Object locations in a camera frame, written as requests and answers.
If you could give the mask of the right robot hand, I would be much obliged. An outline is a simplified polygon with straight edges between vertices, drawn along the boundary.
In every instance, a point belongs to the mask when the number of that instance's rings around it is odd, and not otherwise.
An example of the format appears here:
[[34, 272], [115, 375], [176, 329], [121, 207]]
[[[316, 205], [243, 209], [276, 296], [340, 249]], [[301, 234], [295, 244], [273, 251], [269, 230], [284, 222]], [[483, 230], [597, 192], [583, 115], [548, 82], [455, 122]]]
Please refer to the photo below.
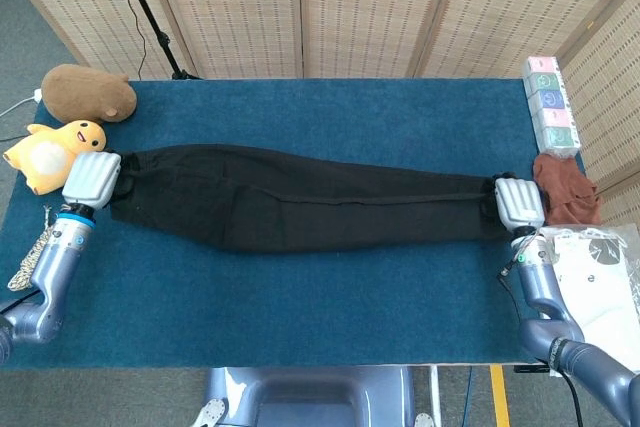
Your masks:
[[502, 173], [481, 184], [480, 221], [485, 231], [515, 233], [543, 226], [545, 214], [537, 185]]

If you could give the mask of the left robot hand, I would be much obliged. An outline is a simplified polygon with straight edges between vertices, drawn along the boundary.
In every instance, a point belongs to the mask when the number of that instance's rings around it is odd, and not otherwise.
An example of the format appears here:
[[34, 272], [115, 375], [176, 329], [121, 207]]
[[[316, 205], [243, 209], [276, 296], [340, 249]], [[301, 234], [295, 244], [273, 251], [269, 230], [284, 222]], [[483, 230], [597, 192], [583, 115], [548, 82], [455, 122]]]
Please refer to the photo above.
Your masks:
[[133, 152], [79, 154], [62, 190], [65, 209], [101, 210], [129, 200], [140, 166], [140, 158]]

